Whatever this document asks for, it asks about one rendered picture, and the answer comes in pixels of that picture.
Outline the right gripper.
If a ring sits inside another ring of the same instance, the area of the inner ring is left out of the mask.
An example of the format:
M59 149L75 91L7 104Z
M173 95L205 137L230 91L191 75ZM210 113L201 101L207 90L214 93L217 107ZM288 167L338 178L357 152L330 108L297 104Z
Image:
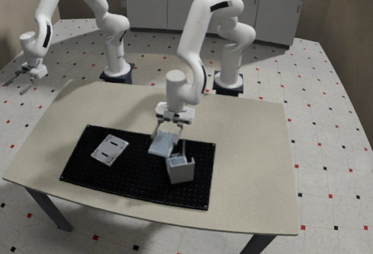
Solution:
M43 62L43 61L42 61L42 62ZM44 75L47 74L46 66L45 66L45 65L42 65L42 62L41 62L39 65L34 66L32 69L28 69L28 70L27 70L27 73L22 72L22 71L18 71L18 70L15 71L15 72L16 72L16 75L15 75L13 78L11 78L11 79L9 79L8 81L5 82L6 87L7 87L9 84L11 84L11 83L13 82L12 80L14 80L16 77L18 77L20 73L22 73L22 74L27 74L27 75L31 76L30 81L32 81L32 84L29 85L28 87L24 88L24 89L20 92L20 95L25 94L25 93L28 91L28 89L30 89L31 87L33 87L33 86L36 84L36 80L35 80L35 79L40 79L40 78L42 78ZM35 76L36 76L36 77L35 77Z

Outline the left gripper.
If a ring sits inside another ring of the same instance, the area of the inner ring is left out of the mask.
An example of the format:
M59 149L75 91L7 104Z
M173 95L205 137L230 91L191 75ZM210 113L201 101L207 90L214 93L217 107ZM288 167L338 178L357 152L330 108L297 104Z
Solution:
M191 125L193 123L193 120L195 118L195 109L185 106L183 110L180 110L180 112L174 111L174 112L179 112L178 115L180 115L180 118L176 117L176 119L169 119L169 118L163 117L164 110L169 111L169 109L167 108L167 103L160 102L155 109L155 115L158 118L158 124L156 125L155 130L151 134L151 139L154 140L155 136L158 133L157 131L158 127L160 126L161 123L164 123L164 121L167 121L167 122L173 121L173 123L177 124L177 127L180 127L180 131L178 132L177 136L175 137L173 141L173 145L177 145L177 142L180 138L180 134L183 131L183 124Z

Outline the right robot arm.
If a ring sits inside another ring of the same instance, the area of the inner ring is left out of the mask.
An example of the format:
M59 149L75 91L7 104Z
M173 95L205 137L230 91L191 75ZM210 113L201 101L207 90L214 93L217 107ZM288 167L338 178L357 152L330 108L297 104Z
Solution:
M97 27L113 34L105 42L108 66L104 69L104 74L112 78L127 74L130 65L124 59L123 37L129 29L129 20L122 15L108 13L106 0L84 1L94 12ZM39 25L39 34L37 37L35 32L30 31L19 37L28 68L18 64L16 68L18 71L27 73L28 69L43 61L53 38L51 18L58 2L59 0L40 0L34 15L34 20Z

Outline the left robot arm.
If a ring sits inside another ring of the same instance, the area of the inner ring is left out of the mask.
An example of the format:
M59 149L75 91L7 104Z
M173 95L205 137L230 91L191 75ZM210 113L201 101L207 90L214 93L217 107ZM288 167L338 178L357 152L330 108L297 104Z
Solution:
M256 37L255 30L251 26L238 22L237 16L243 10L244 3L241 0L194 0L177 49L177 56L193 70L193 84L188 83L184 71L172 70L166 74L169 111L164 110L163 117L180 118L178 113L187 104L196 106L202 100L207 74L200 60L199 51L211 17L219 21L217 31L219 36L238 43L224 47L221 72L215 75L215 83L227 89L236 89L243 84L239 75L242 52Z

